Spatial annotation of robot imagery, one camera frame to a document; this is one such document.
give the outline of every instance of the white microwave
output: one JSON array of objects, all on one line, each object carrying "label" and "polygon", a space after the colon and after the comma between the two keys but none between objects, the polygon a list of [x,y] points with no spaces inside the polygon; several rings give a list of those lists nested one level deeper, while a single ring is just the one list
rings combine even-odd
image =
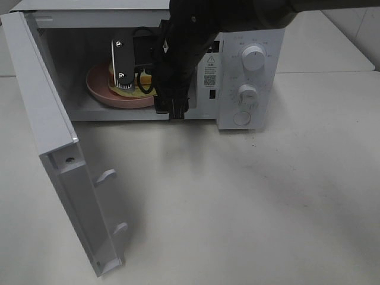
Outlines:
[{"label": "white microwave", "polygon": [[[169,1],[23,0],[1,17],[40,159],[98,276],[122,264],[127,222],[112,224],[95,188],[71,121],[166,120],[153,107],[117,109],[87,90],[91,67],[111,56],[120,29],[157,27]],[[284,30],[221,33],[199,63],[186,119],[212,119],[219,129],[264,123]]]}]

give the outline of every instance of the warning label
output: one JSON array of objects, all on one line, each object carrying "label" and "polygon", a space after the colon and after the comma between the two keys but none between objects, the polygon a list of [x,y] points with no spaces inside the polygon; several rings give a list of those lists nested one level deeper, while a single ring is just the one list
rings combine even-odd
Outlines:
[{"label": "warning label", "polygon": [[212,55],[206,57],[202,61],[202,81],[204,83],[204,87],[212,88],[216,87],[218,84],[218,69],[220,65],[219,55]]},{"label": "warning label", "polygon": [[215,62],[215,59],[211,56],[209,59],[208,59],[208,61],[207,62]]}]

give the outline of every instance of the white knob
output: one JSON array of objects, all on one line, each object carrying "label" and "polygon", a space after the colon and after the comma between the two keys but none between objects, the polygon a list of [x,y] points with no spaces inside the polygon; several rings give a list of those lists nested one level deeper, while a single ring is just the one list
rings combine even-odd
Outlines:
[{"label": "white knob", "polygon": [[237,91],[241,105],[255,105],[258,103],[259,95],[256,87],[250,84],[242,85]]},{"label": "white knob", "polygon": [[247,47],[242,52],[242,60],[244,67],[249,71],[260,69],[265,64],[265,49],[259,45]]}]

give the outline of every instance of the sticker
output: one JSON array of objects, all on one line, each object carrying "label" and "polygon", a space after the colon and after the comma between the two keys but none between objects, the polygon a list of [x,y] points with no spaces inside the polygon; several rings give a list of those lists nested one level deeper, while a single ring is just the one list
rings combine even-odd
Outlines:
[{"label": "sticker", "polygon": [[204,86],[215,87],[217,84],[218,64],[215,59],[216,55],[207,58],[204,67]]}]

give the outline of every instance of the pink plate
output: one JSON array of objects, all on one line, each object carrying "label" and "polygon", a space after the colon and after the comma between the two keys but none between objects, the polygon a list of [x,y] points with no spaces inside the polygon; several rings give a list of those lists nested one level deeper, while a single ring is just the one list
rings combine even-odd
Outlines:
[{"label": "pink plate", "polygon": [[87,87],[91,94],[103,104],[121,109],[138,109],[154,105],[154,97],[128,98],[109,90],[109,64],[93,67],[87,74]]}]

